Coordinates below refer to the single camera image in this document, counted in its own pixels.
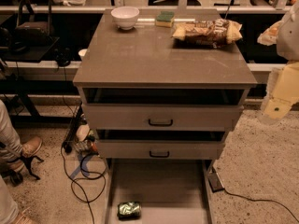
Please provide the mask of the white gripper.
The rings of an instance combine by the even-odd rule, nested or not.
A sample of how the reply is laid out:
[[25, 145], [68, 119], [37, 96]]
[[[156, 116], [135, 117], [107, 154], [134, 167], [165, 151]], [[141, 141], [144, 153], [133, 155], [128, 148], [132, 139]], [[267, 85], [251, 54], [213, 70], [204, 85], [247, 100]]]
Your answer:
[[271, 99], [265, 97], [261, 104], [260, 122], [272, 125], [280, 122], [299, 101], [299, 62], [288, 62], [278, 71]]

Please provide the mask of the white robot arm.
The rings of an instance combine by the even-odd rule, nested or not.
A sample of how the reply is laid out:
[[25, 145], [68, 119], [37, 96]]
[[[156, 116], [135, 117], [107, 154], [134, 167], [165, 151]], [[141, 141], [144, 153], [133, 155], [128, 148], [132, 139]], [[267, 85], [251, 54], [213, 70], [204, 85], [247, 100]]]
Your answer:
[[281, 121], [299, 102], [299, 2], [258, 37], [263, 45], [277, 45], [277, 54], [287, 60], [283, 68], [274, 68], [267, 80], [261, 104], [261, 122]]

